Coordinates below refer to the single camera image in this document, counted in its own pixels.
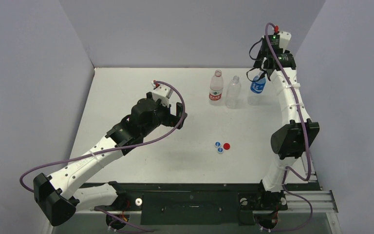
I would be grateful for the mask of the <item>blue label water bottle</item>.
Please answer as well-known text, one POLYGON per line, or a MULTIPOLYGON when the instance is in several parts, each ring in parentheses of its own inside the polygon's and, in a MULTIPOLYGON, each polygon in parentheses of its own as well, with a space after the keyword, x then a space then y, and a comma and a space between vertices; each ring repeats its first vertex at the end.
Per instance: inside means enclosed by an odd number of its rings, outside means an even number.
POLYGON ((262 71, 260 71, 256 76, 253 77, 253 80, 250 84, 247 102, 249 105, 258 105, 261 101, 263 91, 266 85, 266 78, 262 71))

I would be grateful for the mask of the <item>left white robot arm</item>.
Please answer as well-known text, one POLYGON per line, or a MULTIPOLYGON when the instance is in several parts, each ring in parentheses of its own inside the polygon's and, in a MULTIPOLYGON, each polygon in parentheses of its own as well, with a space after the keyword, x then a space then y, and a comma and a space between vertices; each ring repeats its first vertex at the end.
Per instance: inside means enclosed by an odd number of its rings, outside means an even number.
POLYGON ((181 129, 187 117, 185 102, 176 104, 173 115, 168 100, 167 96, 148 92, 86 154, 50 175, 40 173, 34 178, 35 202, 52 226, 65 223, 80 210, 96 206, 111 206, 115 210, 124 207, 126 196, 119 191, 117 182, 88 188, 83 184, 132 149, 146 145, 144 138, 159 126, 170 127, 172 132, 181 129))

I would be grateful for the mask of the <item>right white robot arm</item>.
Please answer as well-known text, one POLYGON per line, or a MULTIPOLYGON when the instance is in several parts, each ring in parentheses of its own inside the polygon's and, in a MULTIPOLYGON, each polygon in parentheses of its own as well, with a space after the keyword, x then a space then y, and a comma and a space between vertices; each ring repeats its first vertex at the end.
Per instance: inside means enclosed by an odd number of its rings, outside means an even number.
POLYGON ((319 132, 319 123, 311 120, 301 98, 296 62, 286 49, 290 38, 289 33, 264 36, 254 63, 254 68, 260 69, 272 82, 282 116, 282 126, 270 138, 275 154, 273 162, 255 195, 256 204, 264 209, 282 203, 285 175, 308 152, 319 132))

